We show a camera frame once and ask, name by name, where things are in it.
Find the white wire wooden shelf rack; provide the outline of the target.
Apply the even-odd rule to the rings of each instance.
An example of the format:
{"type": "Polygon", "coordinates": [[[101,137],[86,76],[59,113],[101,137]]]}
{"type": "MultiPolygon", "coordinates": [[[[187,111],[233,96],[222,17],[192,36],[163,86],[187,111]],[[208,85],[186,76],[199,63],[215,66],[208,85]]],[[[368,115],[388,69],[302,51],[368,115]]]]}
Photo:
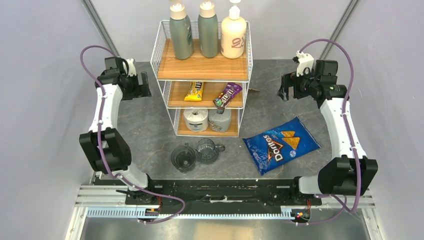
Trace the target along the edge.
{"type": "Polygon", "coordinates": [[[231,137],[240,134],[241,123],[248,97],[249,85],[253,71],[253,53],[250,26],[244,35],[244,52],[242,56],[230,59],[221,53],[213,58],[201,54],[198,23],[191,22],[193,36],[193,54],[184,60],[174,55],[171,39],[170,21],[161,20],[151,54],[150,65],[160,89],[173,131],[180,137],[231,137]],[[191,82],[204,82],[201,101],[185,101],[191,82]],[[210,128],[193,132],[185,124],[185,109],[213,109],[213,100],[224,90],[227,83],[237,83],[242,87],[229,103],[231,110],[229,128],[225,132],[217,132],[210,128]]]}

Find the black coffee dripper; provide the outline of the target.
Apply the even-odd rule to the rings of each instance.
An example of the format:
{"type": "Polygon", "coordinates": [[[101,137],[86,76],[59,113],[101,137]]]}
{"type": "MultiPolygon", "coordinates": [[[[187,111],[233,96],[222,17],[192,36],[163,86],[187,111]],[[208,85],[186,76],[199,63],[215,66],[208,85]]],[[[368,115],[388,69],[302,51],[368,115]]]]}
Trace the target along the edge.
{"type": "Polygon", "coordinates": [[[181,173],[187,173],[195,168],[198,152],[186,142],[172,151],[170,159],[177,170],[181,173]]]}

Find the orange coffee filter package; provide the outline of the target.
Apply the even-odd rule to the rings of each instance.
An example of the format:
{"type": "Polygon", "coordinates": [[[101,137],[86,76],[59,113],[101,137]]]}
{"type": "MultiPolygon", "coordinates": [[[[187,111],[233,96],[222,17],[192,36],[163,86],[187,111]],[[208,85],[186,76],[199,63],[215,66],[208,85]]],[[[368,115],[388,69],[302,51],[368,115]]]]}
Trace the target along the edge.
{"type": "Polygon", "coordinates": [[[252,93],[259,93],[260,92],[260,90],[254,89],[254,88],[249,88],[248,91],[252,92],[252,93]]]}

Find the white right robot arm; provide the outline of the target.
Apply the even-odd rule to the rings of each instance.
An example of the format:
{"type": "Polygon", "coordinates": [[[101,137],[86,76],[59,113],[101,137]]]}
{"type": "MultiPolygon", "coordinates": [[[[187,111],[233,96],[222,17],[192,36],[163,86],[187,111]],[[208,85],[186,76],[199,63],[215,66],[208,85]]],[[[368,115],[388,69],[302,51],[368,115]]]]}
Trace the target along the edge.
{"type": "Polygon", "coordinates": [[[317,175],[296,177],[297,186],[288,191],[289,200],[300,205],[309,195],[362,196],[378,171],[375,159],[367,157],[356,135],[350,116],[348,88],[337,83],[335,60],[302,60],[294,57],[295,72],[281,77],[278,95],[289,99],[312,97],[327,125],[332,160],[317,175]]]}

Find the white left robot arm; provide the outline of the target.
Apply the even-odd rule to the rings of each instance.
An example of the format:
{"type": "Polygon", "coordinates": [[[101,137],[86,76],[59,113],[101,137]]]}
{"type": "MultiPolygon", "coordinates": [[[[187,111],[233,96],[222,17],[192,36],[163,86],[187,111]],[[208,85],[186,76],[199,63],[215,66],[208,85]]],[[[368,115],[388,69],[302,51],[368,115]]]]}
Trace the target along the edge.
{"type": "Polygon", "coordinates": [[[155,188],[148,185],[149,176],[132,162],[129,145],[117,129],[119,105],[122,101],[149,97],[148,76],[137,72],[133,58],[107,57],[105,70],[95,83],[97,103],[92,124],[79,136],[79,144],[95,172],[109,174],[122,181],[144,204],[157,198],[155,188]]]}

